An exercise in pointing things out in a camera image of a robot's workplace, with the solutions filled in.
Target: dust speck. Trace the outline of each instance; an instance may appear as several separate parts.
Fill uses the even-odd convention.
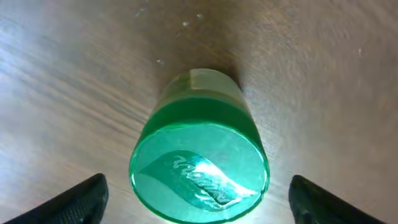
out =
[[[159,65],[164,65],[164,61],[161,59],[158,59],[156,62],[159,63]]]
[[[142,15],[142,13],[143,13],[145,10],[146,10],[146,8],[145,8],[145,7],[142,7],[142,8],[140,8],[140,9],[138,10],[137,14],[136,14],[136,17],[139,17],[139,16],[141,16],[141,15]]]

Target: green cap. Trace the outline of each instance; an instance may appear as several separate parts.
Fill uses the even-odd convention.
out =
[[[150,117],[130,162],[140,201],[177,223],[231,221],[262,199],[269,168],[250,114],[223,93],[195,90]]]

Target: wood grain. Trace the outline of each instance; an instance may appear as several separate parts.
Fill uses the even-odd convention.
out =
[[[2,0],[0,222],[102,172],[103,223],[165,223],[129,158],[162,87],[207,67],[241,85],[271,164],[236,223],[293,223],[294,174],[397,223],[397,39],[393,0]]]

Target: leaf logo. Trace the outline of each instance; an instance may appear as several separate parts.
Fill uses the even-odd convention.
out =
[[[235,183],[208,159],[191,151],[164,154],[139,173],[162,182],[189,204],[211,212],[225,210],[257,194]]]

